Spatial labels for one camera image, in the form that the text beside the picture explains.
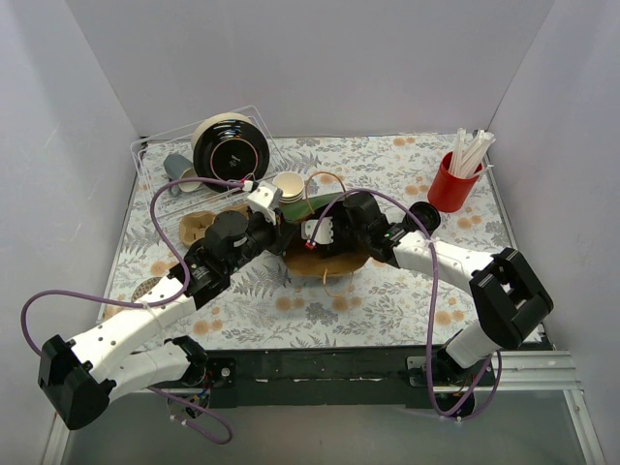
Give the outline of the green paper bag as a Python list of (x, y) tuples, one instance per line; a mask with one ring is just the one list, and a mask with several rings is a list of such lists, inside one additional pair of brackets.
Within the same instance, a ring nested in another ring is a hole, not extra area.
[[(283, 258), (289, 274), (293, 277), (320, 278), (325, 293), (332, 298), (341, 298), (353, 282), (354, 274), (368, 261), (361, 250), (334, 252), (324, 244), (316, 249), (306, 248), (305, 243), (293, 242), (294, 248)], [(349, 277), (349, 284), (343, 293), (331, 292), (327, 286), (329, 277)]]

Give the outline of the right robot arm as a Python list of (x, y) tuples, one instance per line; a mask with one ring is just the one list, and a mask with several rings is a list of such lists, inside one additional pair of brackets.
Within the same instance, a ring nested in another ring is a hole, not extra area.
[(552, 311), (549, 293), (519, 251), (477, 252), (434, 239), (411, 210), (391, 223), (378, 197), (370, 190), (338, 196), (303, 223), (302, 236), (307, 247), (359, 245), (381, 263), (426, 274), (473, 299), (477, 320), (433, 351), (425, 372), (460, 385), (479, 361), (518, 349)]

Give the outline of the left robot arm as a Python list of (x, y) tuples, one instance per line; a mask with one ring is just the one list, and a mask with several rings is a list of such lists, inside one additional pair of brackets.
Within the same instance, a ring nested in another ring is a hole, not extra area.
[(71, 430), (99, 417), (110, 402), (135, 390), (168, 381), (198, 386), (207, 354), (188, 336), (160, 349), (136, 349), (226, 290), (232, 275), (262, 252), (281, 254), (299, 233), (279, 217), (271, 224), (260, 212), (218, 214), (183, 263), (172, 268), (139, 306), (66, 341), (55, 335), (42, 347), (39, 386)]

